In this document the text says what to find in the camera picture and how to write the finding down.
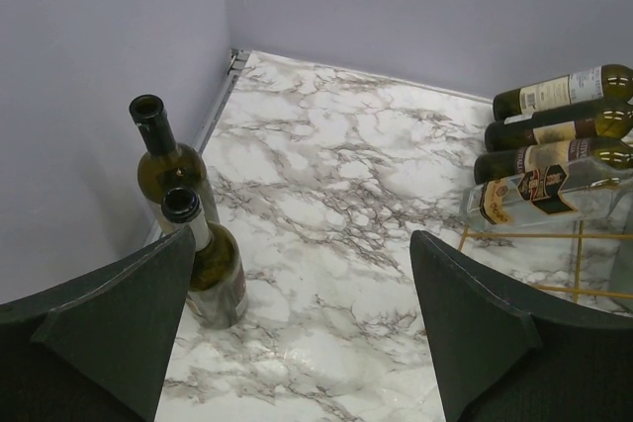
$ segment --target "marble pattern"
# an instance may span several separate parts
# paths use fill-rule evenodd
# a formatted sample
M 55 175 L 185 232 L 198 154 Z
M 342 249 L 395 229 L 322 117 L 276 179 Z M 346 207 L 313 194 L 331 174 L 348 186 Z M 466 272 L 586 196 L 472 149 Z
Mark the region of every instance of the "marble pattern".
M 408 240 L 457 246 L 491 120 L 486 102 L 253 53 L 204 152 L 250 307 L 226 331 L 185 309 L 156 420 L 442 421 Z M 575 242 L 530 241 L 465 252 L 568 283 Z M 584 279 L 601 286 L 590 249 Z

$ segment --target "barcode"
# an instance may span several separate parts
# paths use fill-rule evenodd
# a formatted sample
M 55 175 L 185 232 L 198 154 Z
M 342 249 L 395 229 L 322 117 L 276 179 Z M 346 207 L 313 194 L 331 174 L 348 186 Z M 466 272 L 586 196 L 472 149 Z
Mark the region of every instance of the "barcode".
M 525 106 L 528 108 L 533 108 L 536 105 L 536 95 L 534 93 L 530 93 L 525 96 Z

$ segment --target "wall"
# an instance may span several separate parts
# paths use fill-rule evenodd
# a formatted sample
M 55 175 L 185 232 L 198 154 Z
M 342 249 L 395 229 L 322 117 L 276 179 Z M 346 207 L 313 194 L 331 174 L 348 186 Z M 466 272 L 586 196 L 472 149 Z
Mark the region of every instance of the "wall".
M 228 61 L 224 0 L 0 0 L 0 302 L 138 248 L 149 217 L 127 106 L 194 136 Z
M 226 0 L 233 46 L 495 93 L 633 65 L 629 0 Z

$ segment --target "wire rack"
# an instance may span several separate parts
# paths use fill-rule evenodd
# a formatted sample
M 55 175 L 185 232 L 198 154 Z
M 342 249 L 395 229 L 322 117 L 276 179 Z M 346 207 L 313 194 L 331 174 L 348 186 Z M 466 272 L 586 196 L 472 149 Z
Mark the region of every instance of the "wire rack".
M 579 222 L 577 231 L 570 233 L 520 233 L 520 232 L 512 232 L 512 233 L 486 233 L 486 232 L 471 232 L 468 225 L 464 228 L 464 232 L 462 233 L 462 238 L 459 243 L 459 251 L 463 252 L 464 244 L 466 240 L 478 239 L 478 238 L 492 238 L 492 239 L 514 239 L 514 238 L 527 238 L 527 239 L 538 239 L 538 238 L 558 238 L 558 239 L 574 239 L 576 240 L 576 265 L 575 271 L 573 275 L 574 285 L 572 287 L 569 286 L 544 286 L 540 284 L 534 284 L 533 287 L 536 289 L 540 289 L 541 291 L 547 291 L 550 293 L 559 293 L 559 294 L 567 294 L 571 295 L 574 303 L 578 303 L 578 299 L 580 295 L 589 295 L 589 296 L 607 296 L 612 298 L 633 298 L 633 294 L 620 294 L 616 292 L 606 292 L 606 291 L 596 291 L 592 289 L 583 289 L 581 287 L 581 268 L 583 263 L 583 241 L 585 239 L 633 239 L 633 234 L 609 234 L 609 233 L 585 233 L 585 223 L 583 221 Z

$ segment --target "liquor bottle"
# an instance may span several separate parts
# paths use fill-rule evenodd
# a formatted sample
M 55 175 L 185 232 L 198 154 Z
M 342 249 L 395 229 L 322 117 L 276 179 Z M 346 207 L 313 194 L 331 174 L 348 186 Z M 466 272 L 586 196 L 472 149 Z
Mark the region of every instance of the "liquor bottle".
M 187 304 L 211 328 L 235 325 L 248 305 L 246 280 L 235 238 L 221 224 L 205 219 L 200 199 L 191 188 L 169 190 L 161 209 L 176 228 L 190 226 L 196 239 Z
M 486 127 L 488 152 L 512 150 L 575 138 L 622 138 L 633 128 L 633 106 L 602 99 L 514 116 Z
M 633 188 L 633 170 L 595 157 L 500 178 L 464 192 L 461 214 L 477 231 L 597 219 Z
M 605 64 L 506 91 L 493 99 L 493 112 L 495 121 L 501 121 L 600 98 L 616 98 L 633 104 L 633 70 L 621 64 Z
M 200 195 L 207 217 L 220 222 L 205 162 L 189 145 L 176 142 L 162 100 L 149 94 L 138 96 L 130 103 L 130 115 L 147 147 L 138 162 L 138 185 L 162 230 L 174 230 L 160 205 L 167 190 L 179 186 L 193 188 Z
M 612 137 L 582 138 L 480 155 L 473 170 L 475 183 L 479 185 L 589 156 L 618 170 L 633 168 L 633 147 Z

